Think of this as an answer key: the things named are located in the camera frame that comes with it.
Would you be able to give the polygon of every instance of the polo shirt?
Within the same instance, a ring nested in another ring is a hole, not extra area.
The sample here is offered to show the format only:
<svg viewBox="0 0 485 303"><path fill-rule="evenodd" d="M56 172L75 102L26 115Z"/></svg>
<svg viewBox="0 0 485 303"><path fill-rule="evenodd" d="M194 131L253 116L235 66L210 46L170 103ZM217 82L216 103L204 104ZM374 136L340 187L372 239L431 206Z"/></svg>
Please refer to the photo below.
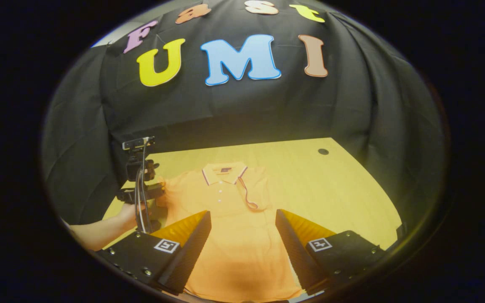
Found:
<svg viewBox="0 0 485 303"><path fill-rule="evenodd" d="M165 195L157 205L168 209L166 225L211 212L211 231L188 279L189 292L215 301L257 303L303 293L275 226L263 167L208 164L161 180Z"/></svg>

